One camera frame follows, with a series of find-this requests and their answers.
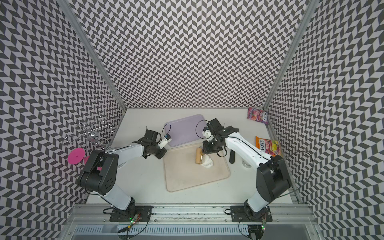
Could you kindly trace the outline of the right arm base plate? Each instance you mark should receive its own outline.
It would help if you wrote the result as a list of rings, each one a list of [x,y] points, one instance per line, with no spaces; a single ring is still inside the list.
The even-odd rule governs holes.
[[[267,223],[272,222],[272,213],[270,208],[264,207],[258,212],[254,212],[250,207],[246,206],[230,206],[230,212],[227,215],[230,215],[232,222],[258,222],[266,221]]]

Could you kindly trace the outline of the white dough ball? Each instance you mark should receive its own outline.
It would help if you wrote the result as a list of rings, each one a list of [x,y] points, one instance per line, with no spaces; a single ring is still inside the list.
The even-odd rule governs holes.
[[[214,162],[213,160],[210,158],[209,155],[202,155],[202,158],[201,158],[201,166],[205,167],[205,168],[211,168],[213,167],[214,165]]]

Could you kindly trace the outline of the beige plastic tray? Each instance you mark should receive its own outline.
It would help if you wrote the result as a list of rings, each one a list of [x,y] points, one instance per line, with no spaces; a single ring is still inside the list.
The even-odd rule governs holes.
[[[164,160],[165,181],[168,192],[177,192],[229,178],[230,169],[225,158],[209,155],[214,165],[205,168],[195,163],[196,149],[201,143],[167,151]]]

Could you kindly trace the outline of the wooden dough roller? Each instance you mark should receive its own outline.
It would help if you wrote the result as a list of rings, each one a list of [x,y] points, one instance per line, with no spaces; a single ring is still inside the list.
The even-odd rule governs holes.
[[[197,148],[196,149],[196,158],[195,158],[195,163],[197,165],[201,165],[202,164],[203,156],[204,156],[203,148],[202,147]]]

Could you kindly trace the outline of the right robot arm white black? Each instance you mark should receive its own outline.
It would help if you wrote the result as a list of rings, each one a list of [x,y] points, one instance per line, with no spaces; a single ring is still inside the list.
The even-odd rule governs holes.
[[[292,181],[285,160],[279,155],[269,155],[252,145],[242,137],[238,128],[224,127],[218,119],[213,119],[207,121],[203,131],[203,154],[217,154],[229,149],[255,170],[256,192],[244,203],[245,210],[251,216],[261,215],[268,204],[291,188]]]

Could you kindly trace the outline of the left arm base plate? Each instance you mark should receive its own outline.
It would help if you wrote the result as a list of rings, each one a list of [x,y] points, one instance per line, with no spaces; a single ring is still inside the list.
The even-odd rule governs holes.
[[[113,209],[110,214],[110,222],[119,222],[119,223],[130,223],[136,214],[140,215],[137,221],[140,223],[147,223],[150,221],[153,206],[144,205],[144,206],[136,206],[132,209],[127,210],[119,210]]]

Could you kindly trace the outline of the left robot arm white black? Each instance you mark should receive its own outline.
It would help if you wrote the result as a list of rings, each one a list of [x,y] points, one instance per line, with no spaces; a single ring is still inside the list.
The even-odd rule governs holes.
[[[162,159],[167,152],[165,146],[172,140],[170,134],[157,138],[160,133],[146,130],[144,137],[126,147],[107,151],[94,150],[86,162],[77,184],[87,192],[95,192],[103,200],[120,211],[129,211],[135,205],[135,200],[123,192],[116,183],[118,169],[128,161],[143,157],[155,156]]]

